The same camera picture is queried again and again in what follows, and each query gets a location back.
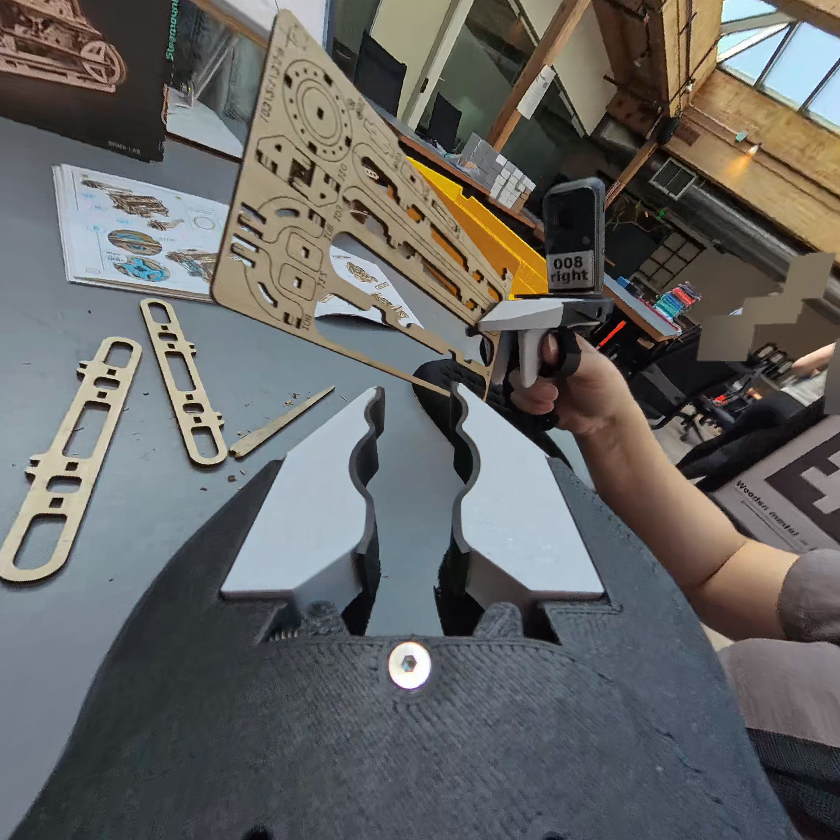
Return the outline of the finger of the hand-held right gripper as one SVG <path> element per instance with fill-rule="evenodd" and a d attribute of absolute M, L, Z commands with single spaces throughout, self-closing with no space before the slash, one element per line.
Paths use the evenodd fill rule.
<path fill-rule="evenodd" d="M 500 301 L 476 326 L 468 328 L 468 335 L 557 329 L 563 320 L 565 303 L 566 300 L 561 298 Z"/>

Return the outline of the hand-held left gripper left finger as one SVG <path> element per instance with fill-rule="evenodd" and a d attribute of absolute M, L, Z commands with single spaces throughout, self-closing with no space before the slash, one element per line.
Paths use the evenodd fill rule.
<path fill-rule="evenodd" d="M 284 628 L 318 602 L 367 630 L 381 580 L 374 502 L 385 390 L 368 389 L 291 449 L 220 588 L 229 601 L 284 604 Z"/>

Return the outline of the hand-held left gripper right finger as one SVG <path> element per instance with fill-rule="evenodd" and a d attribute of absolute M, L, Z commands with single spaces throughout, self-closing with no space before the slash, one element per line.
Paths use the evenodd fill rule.
<path fill-rule="evenodd" d="M 464 482 L 449 544 L 454 632 L 498 603 L 545 635 L 550 603 L 592 606 L 606 588 L 552 459 L 466 385 L 451 391 L 454 467 Z"/>

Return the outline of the laser-cut wooden parts sheet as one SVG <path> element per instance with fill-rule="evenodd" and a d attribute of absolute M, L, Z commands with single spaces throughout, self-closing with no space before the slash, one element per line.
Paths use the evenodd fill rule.
<path fill-rule="evenodd" d="M 395 133 L 289 10 L 275 18 L 223 243 L 211 282 L 220 306 L 379 371 L 444 393 L 384 362 L 321 335 L 325 295 L 381 312 L 399 333 L 448 356 L 480 378 L 491 365 L 344 280 L 330 258 L 348 235 L 477 333 L 510 295 L 512 273 L 497 270 L 469 239 Z"/>

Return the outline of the person's right forearm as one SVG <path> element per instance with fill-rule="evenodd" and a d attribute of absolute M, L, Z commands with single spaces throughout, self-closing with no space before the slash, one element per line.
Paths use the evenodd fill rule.
<path fill-rule="evenodd" d="M 730 639 L 783 639 L 780 598 L 798 560 L 741 534 L 668 461 L 628 394 L 565 395 L 557 403 L 595 488 L 647 545 L 699 619 Z"/>

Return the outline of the black model kit box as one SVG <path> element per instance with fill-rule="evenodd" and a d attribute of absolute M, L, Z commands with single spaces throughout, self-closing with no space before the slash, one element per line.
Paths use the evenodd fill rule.
<path fill-rule="evenodd" d="M 178 9 L 170 1 L 2 1 L 2 117 L 161 161 Z"/>

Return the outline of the person's right hand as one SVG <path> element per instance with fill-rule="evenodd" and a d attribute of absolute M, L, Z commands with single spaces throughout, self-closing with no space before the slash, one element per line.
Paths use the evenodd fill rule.
<path fill-rule="evenodd" d="M 557 375 L 564 351 L 549 333 L 542 339 L 541 356 L 542 366 L 549 369 L 551 376 L 539 376 L 531 385 L 525 385 L 520 370 L 511 371 L 510 399 L 526 414 L 553 415 L 556 427 L 587 436 L 629 417 L 637 405 L 613 362 L 580 336 L 573 333 L 572 337 L 580 353 L 575 372 L 564 378 Z"/>

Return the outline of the stack of grey boxes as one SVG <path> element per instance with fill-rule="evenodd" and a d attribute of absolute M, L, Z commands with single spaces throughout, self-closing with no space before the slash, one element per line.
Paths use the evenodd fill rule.
<path fill-rule="evenodd" d="M 535 187 L 534 181 L 477 133 L 469 136 L 456 163 L 488 190 L 492 200 L 515 212 L 524 208 Z"/>

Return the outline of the yellow storage bin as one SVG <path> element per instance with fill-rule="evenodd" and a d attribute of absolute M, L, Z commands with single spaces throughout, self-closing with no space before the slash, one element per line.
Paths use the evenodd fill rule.
<path fill-rule="evenodd" d="M 408 158 L 428 181 L 498 275 L 511 274 L 511 298 L 544 296 L 549 292 L 544 257 L 474 197 L 467 197 L 460 183 Z"/>

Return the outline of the tapered wooden stick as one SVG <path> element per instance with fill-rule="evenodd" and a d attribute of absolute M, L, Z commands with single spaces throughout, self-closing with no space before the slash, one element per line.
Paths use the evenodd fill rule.
<path fill-rule="evenodd" d="M 300 415 L 318 404 L 322 399 L 329 396 L 334 391 L 334 385 L 310 396 L 304 402 L 291 407 L 288 411 L 275 419 L 269 421 L 265 426 L 256 429 L 255 431 L 241 437 L 234 445 L 232 445 L 228 452 L 236 458 L 241 459 L 253 452 L 256 448 L 263 445 L 270 438 L 278 434 L 286 426 L 294 422 Z"/>

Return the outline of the black quilted cushion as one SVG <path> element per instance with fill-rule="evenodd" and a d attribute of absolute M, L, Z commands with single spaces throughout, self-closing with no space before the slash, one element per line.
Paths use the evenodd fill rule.
<path fill-rule="evenodd" d="M 453 446 L 457 445 L 459 436 L 455 428 L 457 417 L 451 392 L 456 384 L 465 385 L 468 390 L 478 396 L 484 393 L 485 382 L 482 377 L 455 360 L 434 360 L 421 364 L 414 376 L 429 385 L 434 385 L 446 392 L 441 395 L 432 389 L 413 384 L 413 391 L 424 412 L 432 420 L 438 430 Z M 548 435 L 548 420 L 527 414 L 515 407 L 502 386 L 490 387 L 486 403 L 493 408 L 510 425 L 514 426 L 525 437 L 529 438 L 545 454 L 562 461 L 571 468 L 571 462 L 566 458 L 560 447 Z"/>

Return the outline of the white paper notice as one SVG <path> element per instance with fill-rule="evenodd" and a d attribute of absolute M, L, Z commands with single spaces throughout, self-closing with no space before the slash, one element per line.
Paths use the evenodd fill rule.
<path fill-rule="evenodd" d="M 555 79 L 556 71 L 552 65 L 546 65 L 541 69 L 518 102 L 517 111 L 523 119 L 532 118 Z"/>

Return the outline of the colourful stacked items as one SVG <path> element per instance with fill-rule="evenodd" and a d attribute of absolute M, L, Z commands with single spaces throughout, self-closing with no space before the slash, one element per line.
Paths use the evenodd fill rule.
<path fill-rule="evenodd" d="M 676 324 L 679 318 L 700 300 L 701 294 L 690 283 L 679 283 L 657 298 L 654 310 L 664 319 Z"/>

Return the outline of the slotted wooden strip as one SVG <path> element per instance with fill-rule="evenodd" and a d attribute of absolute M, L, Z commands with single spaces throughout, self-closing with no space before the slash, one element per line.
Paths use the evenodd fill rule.
<path fill-rule="evenodd" d="M 140 312 L 189 459 L 202 468 L 220 465 L 228 456 L 224 418 L 209 402 L 195 363 L 195 345 L 185 338 L 171 304 L 146 298 L 140 301 Z M 176 383 L 175 360 L 184 363 L 189 387 L 182 388 Z"/>
<path fill-rule="evenodd" d="M 56 574 L 67 563 L 126 408 L 141 357 L 140 343 L 107 337 L 92 359 L 79 362 L 77 393 L 54 440 L 45 453 L 31 456 L 25 469 L 29 489 L 3 543 L 2 582 L 33 585 Z M 102 409 L 104 415 L 91 453 L 70 452 L 72 438 L 82 429 L 82 415 L 94 408 Z M 45 521 L 59 524 L 55 548 L 46 562 L 33 568 L 20 567 L 18 556 L 30 531 L 37 522 Z"/>

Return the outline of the framed right marker sign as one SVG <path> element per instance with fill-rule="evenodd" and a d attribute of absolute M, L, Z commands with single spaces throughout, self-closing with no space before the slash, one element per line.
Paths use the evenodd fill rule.
<path fill-rule="evenodd" d="M 839 417 L 825 417 L 710 496 L 752 539 L 796 554 L 838 551 Z"/>

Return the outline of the printed instruction booklet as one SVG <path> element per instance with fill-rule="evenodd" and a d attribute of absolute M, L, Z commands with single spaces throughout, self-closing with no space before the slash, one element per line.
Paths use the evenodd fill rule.
<path fill-rule="evenodd" d="M 52 172 L 69 282 L 213 303 L 228 205 L 86 167 Z"/>

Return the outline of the wall air vent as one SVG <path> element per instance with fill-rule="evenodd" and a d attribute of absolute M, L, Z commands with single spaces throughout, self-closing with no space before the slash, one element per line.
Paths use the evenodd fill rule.
<path fill-rule="evenodd" d="M 697 174 L 668 158 L 649 179 L 649 183 L 673 200 L 679 200 L 695 184 Z"/>

